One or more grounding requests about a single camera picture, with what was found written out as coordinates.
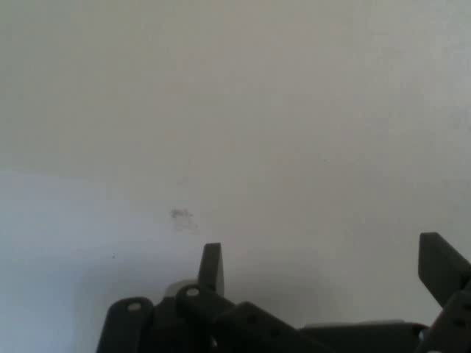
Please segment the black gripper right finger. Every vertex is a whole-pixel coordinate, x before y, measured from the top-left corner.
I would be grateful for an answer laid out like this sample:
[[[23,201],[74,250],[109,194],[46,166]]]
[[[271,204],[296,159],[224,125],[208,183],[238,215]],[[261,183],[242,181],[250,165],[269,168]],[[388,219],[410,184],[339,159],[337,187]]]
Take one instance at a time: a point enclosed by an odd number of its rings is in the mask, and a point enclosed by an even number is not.
[[[470,351],[470,261],[440,234],[419,237],[419,279],[441,311],[422,336],[417,352]]]

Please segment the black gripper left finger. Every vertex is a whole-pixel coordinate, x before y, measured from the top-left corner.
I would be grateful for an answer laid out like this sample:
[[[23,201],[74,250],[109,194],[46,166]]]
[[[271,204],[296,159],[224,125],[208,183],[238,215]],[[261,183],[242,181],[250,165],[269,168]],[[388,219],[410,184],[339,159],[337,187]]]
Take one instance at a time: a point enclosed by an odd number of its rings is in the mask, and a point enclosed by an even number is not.
[[[159,304],[131,297],[107,311],[98,352],[323,352],[280,319],[224,297],[222,246],[207,243],[195,281]]]

